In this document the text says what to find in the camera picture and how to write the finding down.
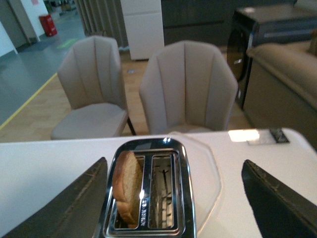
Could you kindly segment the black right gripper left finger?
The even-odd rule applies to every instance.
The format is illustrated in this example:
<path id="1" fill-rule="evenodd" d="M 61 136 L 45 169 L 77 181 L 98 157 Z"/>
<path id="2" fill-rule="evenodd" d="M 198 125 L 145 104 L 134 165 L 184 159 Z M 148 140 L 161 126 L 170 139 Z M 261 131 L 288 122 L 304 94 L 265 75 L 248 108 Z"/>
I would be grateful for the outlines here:
<path id="1" fill-rule="evenodd" d="M 91 238 L 106 194 L 107 161 L 96 161 L 6 238 Z"/>

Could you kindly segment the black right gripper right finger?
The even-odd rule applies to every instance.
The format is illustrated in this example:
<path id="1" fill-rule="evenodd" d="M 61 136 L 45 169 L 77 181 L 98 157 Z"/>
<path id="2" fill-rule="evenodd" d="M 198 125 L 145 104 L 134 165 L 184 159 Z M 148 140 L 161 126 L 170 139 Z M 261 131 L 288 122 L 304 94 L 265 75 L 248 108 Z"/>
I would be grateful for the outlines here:
<path id="1" fill-rule="evenodd" d="M 241 177 L 264 238 L 315 238 L 317 206 L 250 160 Z"/>

